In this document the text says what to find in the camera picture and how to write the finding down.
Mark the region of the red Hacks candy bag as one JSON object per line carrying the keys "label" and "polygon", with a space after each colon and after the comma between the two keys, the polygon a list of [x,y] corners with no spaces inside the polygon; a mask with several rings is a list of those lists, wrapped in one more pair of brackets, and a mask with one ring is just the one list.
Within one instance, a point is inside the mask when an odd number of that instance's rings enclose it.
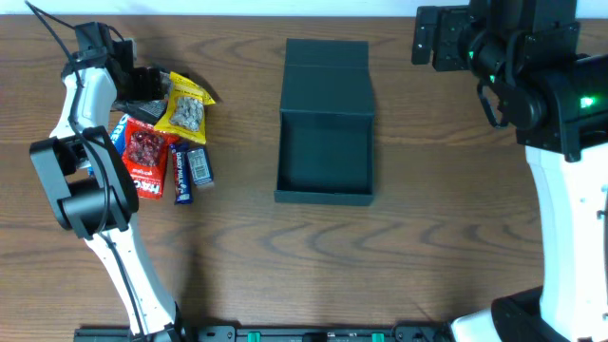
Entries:
{"label": "red Hacks candy bag", "polygon": [[179,137],[134,118],[127,120],[123,163],[140,198],[159,200],[163,194],[169,145]]}

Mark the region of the yellow Hacks candy bag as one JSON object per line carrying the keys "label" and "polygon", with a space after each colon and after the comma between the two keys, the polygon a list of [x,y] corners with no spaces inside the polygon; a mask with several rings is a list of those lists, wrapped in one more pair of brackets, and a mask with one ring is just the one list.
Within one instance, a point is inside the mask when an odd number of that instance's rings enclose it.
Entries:
{"label": "yellow Hacks candy bag", "polygon": [[163,73],[168,83],[166,109],[154,129],[177,135],[198,144],[206,144],[206,108],[216,103],[202,86],[177,72]]}

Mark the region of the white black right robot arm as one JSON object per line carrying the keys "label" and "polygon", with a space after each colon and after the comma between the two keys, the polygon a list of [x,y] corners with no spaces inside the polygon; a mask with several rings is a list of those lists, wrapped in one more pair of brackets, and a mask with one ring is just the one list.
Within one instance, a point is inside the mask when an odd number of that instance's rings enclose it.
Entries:
{"label": "white black right robot arm", "polygon": [[489,124],[513,127],[541,216],[543,283],[450,325],[456,341],[607,337],[607,59],[577,50],[576,0],[417,10],[411,61],[469,71]]}

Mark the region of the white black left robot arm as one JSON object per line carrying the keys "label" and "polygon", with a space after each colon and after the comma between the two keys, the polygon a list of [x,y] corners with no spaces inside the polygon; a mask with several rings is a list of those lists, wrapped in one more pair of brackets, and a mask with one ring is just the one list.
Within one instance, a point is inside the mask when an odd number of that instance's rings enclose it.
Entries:
{"label": "white black left robot arm", "polygon": [[73,28],[77,51],[62,72],[66,100],[48,139],[29,156],[51,210],[98,256],[129,316],[126,328],[80,328],[76,341],[193,341],[162,285],[138,228],[139,198],[107,132],[115,103],[158,100],[156,69],[135,67],[136,45],[99,22]]}

